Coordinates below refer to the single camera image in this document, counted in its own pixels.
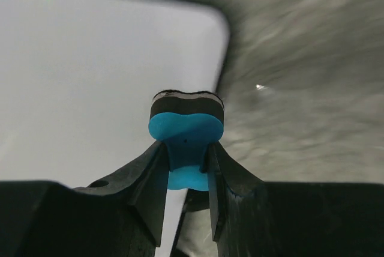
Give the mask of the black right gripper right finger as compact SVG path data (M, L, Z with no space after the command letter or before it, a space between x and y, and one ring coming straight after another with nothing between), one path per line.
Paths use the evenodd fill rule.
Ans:
M382 256L383 185L263 181L219 143L207 155L220 256Z

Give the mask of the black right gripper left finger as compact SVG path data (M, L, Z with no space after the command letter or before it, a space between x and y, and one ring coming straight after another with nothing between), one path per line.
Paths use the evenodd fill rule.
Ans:
M167 149L141 156L87 187L1 183L2 256L153 256L161 243Z

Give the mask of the blue bone-shaped whiteboard eraser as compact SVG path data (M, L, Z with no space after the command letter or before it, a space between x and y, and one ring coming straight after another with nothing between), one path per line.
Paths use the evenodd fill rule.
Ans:
M168 189L207 192L206 152L224 133L221 98L209 91L160 91L152 99L148 130L167 147Z

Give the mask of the white whiteboard black frame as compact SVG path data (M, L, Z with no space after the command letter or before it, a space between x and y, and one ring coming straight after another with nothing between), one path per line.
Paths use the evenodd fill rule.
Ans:
M144 153L152 98L215 91L230 29L179 0L1 0L1 183L87 187ZM186 190L167 184L169 256Z

